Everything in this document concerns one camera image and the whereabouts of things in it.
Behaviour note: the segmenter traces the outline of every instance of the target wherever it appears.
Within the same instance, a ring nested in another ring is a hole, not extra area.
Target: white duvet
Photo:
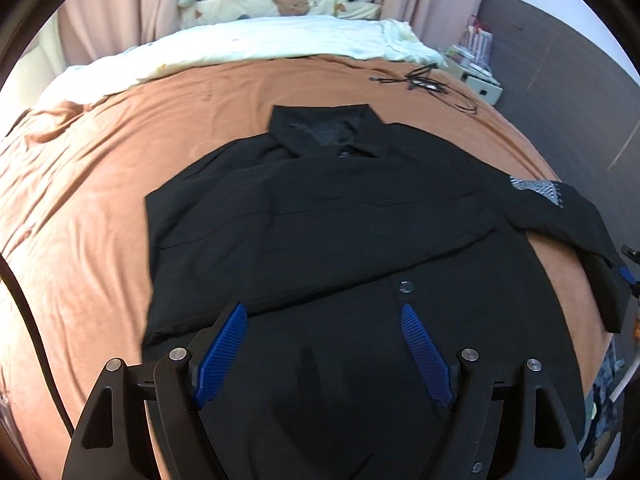
[[[255,18],[189,28],[117,56],[69,67],[47,87],[36,106],[47,107],[62,100],[91,104],[197,66],[317,54],[444,65],[439,53],[424,46],[407,23],[396,20]]]

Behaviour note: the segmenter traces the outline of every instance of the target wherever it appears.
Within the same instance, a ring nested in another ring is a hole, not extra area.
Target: blue gripper pad
[[[198,387],[193,394],[193,400],[199,410],[220,391],[244,340],[247,324],[246,307],[238,303],[198,368]]]
[[[456,399],[449,381],[449,367],[410,304],[402,307],[400,327],[432,399],[448,408]]]
[[[622,276],[629,285],[635,285],[638,282],[628,267],[620,267],[618,270],[620,272],[620,276]]]

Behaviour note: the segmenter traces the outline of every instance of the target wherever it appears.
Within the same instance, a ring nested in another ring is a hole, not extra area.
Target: black cable on bed
[[[478,113],[478,104],[473,101],[467,95],[464,95],[461,91],[456,90],[455,88],[450,87],[446,83],[438,81],[437,79],[433,79],[430,77],[431,70],[437,68],[437,65],[431,64],[427,66],[421,66],[416,68],[415,70],[411,70],[408,74],[404,76],[402,79],[394,79],[394,78],[385,78],[385,77],[370,77],[370,81],[377,81],[379,83],[409,83],[408,89],[413,90],[414,88],[422,88],[429,92],[431,95],[438,98],[448,107],[453,108],[459,112],[476,115]],[[466,105],[460,105],[456,103],[451,103],[445,100],[442,96],[449,94],[449,92],[453,92],[457,94],[459,97],[465,101]]]
[[[36,325],[36,320],[33,317],[29,303],[27,303],[27,298],[24,296],[24,292],[22,291],[18,280],[2,254],[0,254],[0,280],[2,280],[6,285],[6,288],[9,290],[9,294],[14,298],[15,304],[20,311],[24,324],[29,332],[29,336],[31,337],[33,347],[35,348],[36,357],[40,363],[40,369],[42,370],[44,381],[47,383],[47,388],[49,389],[49,395],[51,396],[53,403],[56,405],[58,414],[65,425],[69,437],[71,437],[74,435],[74,425],[71,423],[69,414],[66,412],[65,405],[62,402],[62,397],[60,397],[60,392],[56,386],[56,381],[53,378],[51,366],[47,359],[47,353],[44,349],[44,344],[42,343],[42,337],[40,336],[40,331]]]

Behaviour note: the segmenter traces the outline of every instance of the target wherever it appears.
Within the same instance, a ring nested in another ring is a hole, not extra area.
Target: teddy bear print
[[[309,12],[307,0],[273,0],[281,16],[305,16]]]

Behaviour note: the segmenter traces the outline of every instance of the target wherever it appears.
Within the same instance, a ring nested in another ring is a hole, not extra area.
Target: bedding
[[[439,53],[415,37],[408,24],[395,20],[257,18],[182,30],[87,66],[70,67],[43,92],[37,104],[42,107],[62,100],[90,104],[188,68],[314,54],[354,59],[381,57],[424,65],[445,63]]]
[[[349,0],[200,0],[180,14],[180,28],[273,16],[333,16],[378,20],[382,6]]]
[[[366,103],[383,122],[431,132],[516,178],[557,178],[518,130],[452,76],[434,72],[475,99],[476,115],[405,84],[369,80],[414,67],[324,55],[193,68],[93,103],[34,110],[0,140],[0,250],[31,303],[74,422],[108,359],[141,361],[151,297],[144,197],[222,144],[264,133],[274,105]],[[558,295],[587,392],[610,335],[573,251],[540,235],[529,240]],[[42,480],[59,479],[68,436],[4,287],[0,390]]]

